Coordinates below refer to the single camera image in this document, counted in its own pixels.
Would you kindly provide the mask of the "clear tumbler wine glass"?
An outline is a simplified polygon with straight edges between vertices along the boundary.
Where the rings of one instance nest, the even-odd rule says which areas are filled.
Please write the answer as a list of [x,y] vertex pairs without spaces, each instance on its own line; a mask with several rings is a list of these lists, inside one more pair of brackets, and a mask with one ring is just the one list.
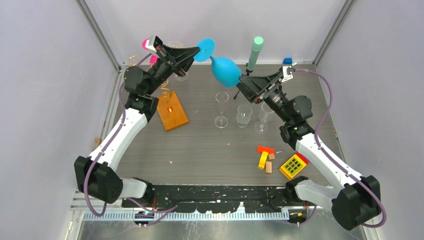
[[237,108],[236,121],[240,128],[248,126],[253,114],[253,109],[247,105],[242,104]]

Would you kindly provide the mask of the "clear champagne flute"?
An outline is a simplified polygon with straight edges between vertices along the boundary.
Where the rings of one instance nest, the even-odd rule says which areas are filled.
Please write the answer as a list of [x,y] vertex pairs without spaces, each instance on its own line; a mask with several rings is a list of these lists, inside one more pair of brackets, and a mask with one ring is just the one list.
[[224,116],[227,104],[229,101],[229,95],[226,92],[218,92],[215,95],[215,100],[217,103],[217,112],[218,116],[214,120],[214,124],[219,129],[224,129],[228,125],[228,119]]

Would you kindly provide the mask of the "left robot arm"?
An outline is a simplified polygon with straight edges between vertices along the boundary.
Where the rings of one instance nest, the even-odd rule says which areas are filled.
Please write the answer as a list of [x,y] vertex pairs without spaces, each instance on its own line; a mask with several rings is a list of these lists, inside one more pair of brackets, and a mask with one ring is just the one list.
[[120,90],[128,92],[120,121],[103,142],[88,156],[79,156],[74,162],[78,190],[84,193],[89,207],[93,197],[104,204],[118,199],[134,199],[141,207],[148,207],[154,199],[153,185],[140,178],[120,178],[116,173],[119,162],[135,136],[149,123],[156,112],[159,99],[152,94],[172,75],[186,75],[200,47],[173,48],[155,46],[156,63],[143,70],[129,66],[123,75]]

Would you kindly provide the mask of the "pink wine glass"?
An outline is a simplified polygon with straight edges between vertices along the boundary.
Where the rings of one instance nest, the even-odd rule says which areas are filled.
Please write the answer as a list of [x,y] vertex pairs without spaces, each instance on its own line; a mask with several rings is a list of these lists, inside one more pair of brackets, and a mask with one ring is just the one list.
[[158,57],[154,54],[152,54],[148,48],[147,48],[147,43],[149,42],[149,38],[146,38],[143,42],[142,42],[142,47],[143,49],[145,49],[146,51],[148,51],[149,53],[149,66],[152,67],[158,60]]

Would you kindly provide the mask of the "clear round wine glass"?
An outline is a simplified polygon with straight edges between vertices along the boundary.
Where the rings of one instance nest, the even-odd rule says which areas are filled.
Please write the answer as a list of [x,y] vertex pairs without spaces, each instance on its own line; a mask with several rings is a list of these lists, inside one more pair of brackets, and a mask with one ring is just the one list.
[[268,122],[270,122],[275,115],[275,112],[267,105],[266,102],[263,102],[260,105],[259,109],[259,121],[254,125],[255,130],[258,133],[266,133],[268,131]]

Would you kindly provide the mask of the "blue wine glass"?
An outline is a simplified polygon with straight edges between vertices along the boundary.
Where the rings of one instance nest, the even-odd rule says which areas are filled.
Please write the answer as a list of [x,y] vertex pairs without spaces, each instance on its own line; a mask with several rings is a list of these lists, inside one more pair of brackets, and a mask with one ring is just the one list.
[[210,59],[212,74],[222,86],[233,88],[239,83],[241,69],[228,57],[213,57],[215,41],[212,38],[204,38],[196,46],[200,51],[194,56],[194,60],[202,63]]

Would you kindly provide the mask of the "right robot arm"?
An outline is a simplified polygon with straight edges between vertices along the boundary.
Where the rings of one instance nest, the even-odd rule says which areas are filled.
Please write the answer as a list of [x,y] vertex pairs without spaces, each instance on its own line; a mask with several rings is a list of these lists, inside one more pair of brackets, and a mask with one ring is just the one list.
[[296,177],[286,185],[287,202],[299,205],[308,201],[329,210],[346,230],[360,225],[383,226],[387,212],[381,202],[379,181],[349,167],[321,141],[318,129],[307,122],[313,115],[312,101],[305,95],[289,100],[282,90],[282,83],[292,77],[283,70],[268,76],[242,75],[236,85],[250,103],[265,103],[284,121],[279,128],[283,141],[310,161],[331,185],[325,187],[307,177]]

